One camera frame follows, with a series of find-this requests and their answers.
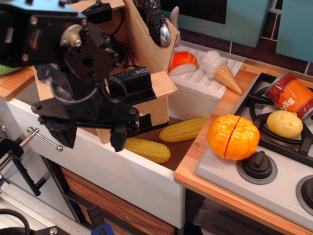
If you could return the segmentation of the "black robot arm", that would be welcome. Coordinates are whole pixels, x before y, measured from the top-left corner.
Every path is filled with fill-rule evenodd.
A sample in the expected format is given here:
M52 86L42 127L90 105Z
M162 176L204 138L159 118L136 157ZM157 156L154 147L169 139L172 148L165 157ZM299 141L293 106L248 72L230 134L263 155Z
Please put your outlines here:
M106 83L125 85L111 76L118 54L105 32L64 0L3 0L0 3L0 62L9 67L44 65L53 98L31 109L50 134L73 148L79 127L109 129L115 151L137 131L139 112L115 98Z

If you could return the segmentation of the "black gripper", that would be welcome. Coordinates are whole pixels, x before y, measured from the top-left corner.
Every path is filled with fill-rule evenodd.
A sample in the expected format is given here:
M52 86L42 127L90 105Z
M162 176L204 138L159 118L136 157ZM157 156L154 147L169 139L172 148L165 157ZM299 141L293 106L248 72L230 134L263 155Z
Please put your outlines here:
M37 101L31 106L38 121L62 145L73 148L77 127L111 130L111 146L115 152L124 149L127 131L139 128L139 112L129 104L109 100L102 90L94 89L79 100L55 96Z

